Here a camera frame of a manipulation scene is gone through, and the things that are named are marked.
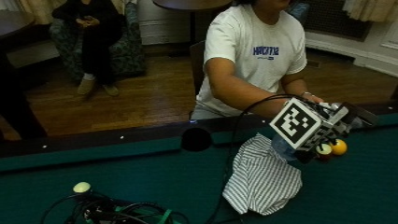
curtain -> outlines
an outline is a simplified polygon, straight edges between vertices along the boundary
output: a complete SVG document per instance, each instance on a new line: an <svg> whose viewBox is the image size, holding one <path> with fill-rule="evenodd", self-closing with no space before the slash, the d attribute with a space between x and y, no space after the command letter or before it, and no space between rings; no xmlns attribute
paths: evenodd
<svg viewBox="0 0 398 224"><path fill-rule="evenodd" d="M0 0L19 2L21 10L35 15L36 24L52 23L52 10L58 7L66 0ZM129 0L112 0L116 9L124 14L124 4Z"/></svg>
<svg viewBox="0 0 398 224"><path fill-rule="evenodd" d="M15 0L0 0L0 10L20 11L21 6Z"/></svg>
<svg viewBox="0 0 398 224"><path fill-rule="evenodd" d="M346 0L343 10L359 21L398 21L398 0Z"/></svg>

shoe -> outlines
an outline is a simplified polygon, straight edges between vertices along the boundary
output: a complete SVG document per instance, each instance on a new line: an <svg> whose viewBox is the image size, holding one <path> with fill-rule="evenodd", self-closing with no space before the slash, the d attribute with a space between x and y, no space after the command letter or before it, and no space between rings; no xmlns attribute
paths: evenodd
<svg viewBox="0 0 398 224"><path fill-rule="evenodd" d="M108 93L109 96L117 96L120 94L120 90L116 88L114 85L102 85L104 90Z"/></svg>
<svg viewBox="0 0 398 224"><path fill-rule="evenodd" d="M96 79L93 80L82 79L82 82L80 83L80 86L77 88L77 94L80 95L89 94L94 89L94 84L96 84Z"/></svg>

hand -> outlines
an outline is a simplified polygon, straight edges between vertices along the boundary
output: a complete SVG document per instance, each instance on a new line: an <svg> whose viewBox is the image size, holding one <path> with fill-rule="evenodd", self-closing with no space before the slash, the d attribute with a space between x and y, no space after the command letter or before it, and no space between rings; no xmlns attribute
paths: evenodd
<svg viewBox="0 0 398 224"><path fill-rule="evenodd" d="M86 21L84 21L82 19L76 19L76 22L77 22L77 24L78 24L82 28L86 28L86 26L88 26L88 22L86 22Z"/></svg>
<svg viewBox="0 0 398 224"><path fill-rule="evenodd" d="M88 23L88 26L100 25L98 19L93 18L92 16L85 16L85 22Z"/></svg>
<svg viewBox="0 0 398 224"><path fill-rule="evenodd" d="M302 94L301 96L317 104L325 102L322 98L317 97L315 95L310 94L309 92L306 92L306 94Z"/></svg>

white t-shirt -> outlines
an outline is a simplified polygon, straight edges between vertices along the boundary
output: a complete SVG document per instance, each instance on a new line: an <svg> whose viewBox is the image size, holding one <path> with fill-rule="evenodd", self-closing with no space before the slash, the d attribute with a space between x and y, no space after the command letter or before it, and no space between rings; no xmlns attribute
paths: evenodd
<svg viewBox="0 0 398 224"><path fill-rule="evenodd" d="M232 60L236 76L269 92L277 92L279 79L299 72L307 63L305 32L298 20L281 11L277 24L267 25L250 5L230 7L218 14L208 30L205 46L205 62L212 58ZM226 117L241 113L213 97L208 76L197 103Z"/></svg>

person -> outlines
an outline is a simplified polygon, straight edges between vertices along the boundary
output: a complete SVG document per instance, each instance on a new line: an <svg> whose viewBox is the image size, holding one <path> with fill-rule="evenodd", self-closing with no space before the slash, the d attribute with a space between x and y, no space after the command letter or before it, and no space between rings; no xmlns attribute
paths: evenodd
<svg viewBox="0 0 398 224"><path fill-rule="evenodd" d="M20 89L17 71L11 65L7 53L3 50L0 50L0 68L0 115L19 133L21 139L47 137L48 133L28 106L25 94ZM0 130L0 144L5 142Z"/></svg>
<svg viewBox="0 0 398 224"><path fill-rule="evenodd" d="M53 18L73 22L84 30L85 74L77 89L81 95L92 92L96 82L110 96L120 93L114 86L108 48L122 36L121 16L110 0L66 0L52 11Z"/></svg>
<svg viewBox="0 0 398 224"><path fill-rule="evenodd" d="M289 0L237 0L214 18L205 39L205 79L192 119L237 116L259 100L285 93L315 103L301 70L306 66L305 32L285 9ZM287 99L258 104L250 112L273 118Z"/></svg>

